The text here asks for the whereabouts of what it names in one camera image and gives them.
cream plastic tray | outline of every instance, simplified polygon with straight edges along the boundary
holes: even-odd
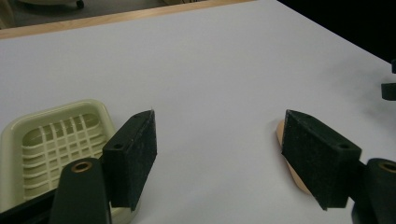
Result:
[[[12,121],[1,135],[0,212],[57,188],[66,164],[80,158],[99,158],[114,133],[105,106],[95,100]],[[129,223],[135,212],[112,208],[113,223]]]

